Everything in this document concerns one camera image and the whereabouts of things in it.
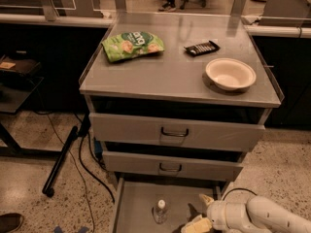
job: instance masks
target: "green chip bag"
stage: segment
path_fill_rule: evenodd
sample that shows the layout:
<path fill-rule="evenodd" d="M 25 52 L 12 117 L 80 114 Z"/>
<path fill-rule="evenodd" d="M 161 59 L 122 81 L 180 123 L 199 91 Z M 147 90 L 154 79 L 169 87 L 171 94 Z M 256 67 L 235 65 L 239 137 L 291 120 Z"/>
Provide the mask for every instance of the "green chip bag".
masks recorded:
<path fill-rule="evenodd" d="M 122 33 L 108 37 L 101 44 L 110 62 L 136 58 L 151 52 L 164 51 L 164 44 L 158 36 L 147 32 Z"/>

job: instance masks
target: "brown shoe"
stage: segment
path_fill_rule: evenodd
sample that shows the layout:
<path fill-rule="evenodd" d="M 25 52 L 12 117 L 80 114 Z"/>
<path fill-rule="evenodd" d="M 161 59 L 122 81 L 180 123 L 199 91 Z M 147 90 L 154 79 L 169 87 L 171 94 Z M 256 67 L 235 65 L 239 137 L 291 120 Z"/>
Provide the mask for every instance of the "brown shoe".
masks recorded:
<path fill-rule="evenodd" d="M 0 216 L 0 233 L 10 233 L 18 230 L 23 223 L 21 214 L 4 214 Z"/>

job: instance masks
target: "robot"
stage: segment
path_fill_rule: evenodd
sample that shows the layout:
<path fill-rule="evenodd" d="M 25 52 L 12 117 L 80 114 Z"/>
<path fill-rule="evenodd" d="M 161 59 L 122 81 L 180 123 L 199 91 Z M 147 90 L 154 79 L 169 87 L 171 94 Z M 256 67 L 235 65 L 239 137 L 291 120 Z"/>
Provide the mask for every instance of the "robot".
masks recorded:
<path fill-rule="evenodd" d="M 242 233 L 311 233 L 311 221 L 262 196 L 255 196 L 245 204 L 214 201 L 204 194 L 199 197 L 207 206 L 207 217 L 197 216 L 183 227 L 182 233 L 207 233 L 212 228 Z"/>

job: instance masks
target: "drawer handle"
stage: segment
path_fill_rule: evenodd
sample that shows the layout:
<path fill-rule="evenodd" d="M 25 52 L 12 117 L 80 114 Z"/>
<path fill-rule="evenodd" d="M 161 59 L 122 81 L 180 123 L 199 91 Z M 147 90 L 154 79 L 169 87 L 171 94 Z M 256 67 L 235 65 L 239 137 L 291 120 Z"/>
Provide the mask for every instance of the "drawer handle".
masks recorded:
<path fill-rule="evenodd" d="M 162 167 L 162 163 L 159 163 L 159 169 L 161 171 L 164 171 L 164 172 L 174 172 L 174 173 L 176 173 L 176 172 L 182 171 L 182 165 L 179 164 L 178 168 L 164 168 L 164 167 Z"/>
<path fill-rule="evenodd" d="M 164 127 L 161 127 L 161 134 L 164 136 L 187 137 L 189 135 L 189 130 L 186 129 L 186 133 L 169 133 L 164 131 Z"/>

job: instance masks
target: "cabinet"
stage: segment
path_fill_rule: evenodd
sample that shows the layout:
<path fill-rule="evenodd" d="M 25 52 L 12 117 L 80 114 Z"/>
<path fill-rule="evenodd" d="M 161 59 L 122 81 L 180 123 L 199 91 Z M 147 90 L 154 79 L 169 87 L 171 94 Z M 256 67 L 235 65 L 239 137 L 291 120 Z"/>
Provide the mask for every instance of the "cabinet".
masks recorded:
<path fill-rule="evenodd" d="M 99 46 L 80 87 L 94 136 L 104 149 L 106 167 L 121 174 L 111 232 L 135 232 L 135 216 L 124 219 L 136 213 L 132 208 L 144 217 L 141 227 L 158 231 L 157 226 L 150 226 L 150 214 L 144 210 L 154 203 L 149 199 L 167 193 L 171 183 L 203 187 L 194 193 L 224 193 L 241 172 L 244 156 L 261 137 L 269 113 L 281 104 L 239 18 L 125 14 L 110 35 L 135 31 L 157 35 L 164 41 L 165 52 L 113 64 Z M 207 40 L 221 49 L 196 58 L 185 53 L 184 47 Z M 247 92 L 234 93 L 206 82 L 202 75 L 206 64 L 219 57 L 248 63 L 257 73 L 256 84 Z M 174 188 L 174 193 L 184 194 L 183 185 Z M 187 198 L 172 194 L 173 210 L 182 210 L 177 204 L 187 204 Z M 137 205 L 141 203 L 147 209 L 140 210 Z M 179 218 L 173 224 L 188 219 Z M 176 229 L 166 226 L 161 232 Z"/>

